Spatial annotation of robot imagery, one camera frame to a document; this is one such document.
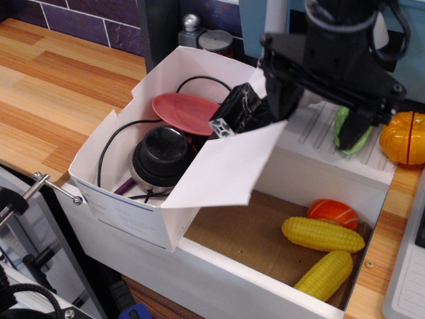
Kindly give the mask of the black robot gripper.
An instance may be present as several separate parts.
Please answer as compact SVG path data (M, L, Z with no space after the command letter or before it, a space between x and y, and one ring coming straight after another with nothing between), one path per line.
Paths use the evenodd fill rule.
M398 1L306 1L304 34L264 33L259 66L271 115L287 120L304 90L338 109L338 148L360 150L373 126L387 124L406 89L380 65L406 53L383 53L373 43L378 13L389 8L406 28Z

